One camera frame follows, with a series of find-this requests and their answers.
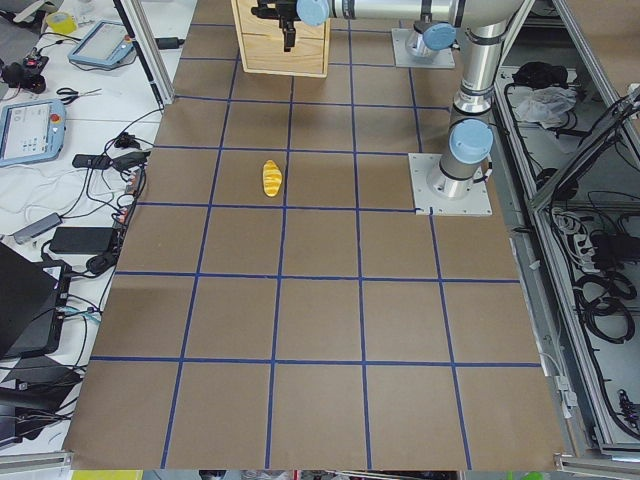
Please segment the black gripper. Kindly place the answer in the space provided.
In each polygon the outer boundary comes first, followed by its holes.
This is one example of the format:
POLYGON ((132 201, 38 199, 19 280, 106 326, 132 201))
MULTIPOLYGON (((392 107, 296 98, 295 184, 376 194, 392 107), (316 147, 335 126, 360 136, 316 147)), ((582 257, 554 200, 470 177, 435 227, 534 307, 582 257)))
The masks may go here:
POLYGON ((295 22, 300 18, 296 11, 296 0, 258 0, 251 7, 251 14, 264 20, 282 20, 283 51, 290 52, 296 43, 295 22))

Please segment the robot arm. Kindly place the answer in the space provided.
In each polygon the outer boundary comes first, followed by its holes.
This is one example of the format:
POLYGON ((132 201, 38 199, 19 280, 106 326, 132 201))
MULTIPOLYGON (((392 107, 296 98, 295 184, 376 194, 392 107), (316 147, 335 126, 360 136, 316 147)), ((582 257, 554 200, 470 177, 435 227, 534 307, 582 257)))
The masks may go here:
POLYGON ((405 49, 415 59, 430 59, 450 48, 456 35, 456 28, 447 22, 415 21, 405 41, 405 49))
POLYGON ((505 36, 523 6, 522 1, 251 1, 245 11, 256 19, 275 22, 286 52, 296 46, 298 22, 320 27, 337 18, 411 21, 413 31, 405 51, 415 59, 433 57, 465 35, 447 146, 424 176, 435 198, 453 202, 469 197, 486 180, 479 169, 494 142, 486 117, 505 36))

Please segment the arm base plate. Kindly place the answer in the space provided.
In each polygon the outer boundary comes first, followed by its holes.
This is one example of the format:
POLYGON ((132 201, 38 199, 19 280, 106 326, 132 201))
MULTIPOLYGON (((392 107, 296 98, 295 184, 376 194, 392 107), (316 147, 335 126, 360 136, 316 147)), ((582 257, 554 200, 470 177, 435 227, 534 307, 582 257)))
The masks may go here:
POLYGON ((424 32, 414 28, 391 30, 396 67, 454 69, 451 46, 456 29, 449 24, 434 24, 424 32))
POLYGON ((481 166, 467 180, 440 169, 440 154, 410 153, 409 173, 416 215, 486 217, 493 214, 481 166))

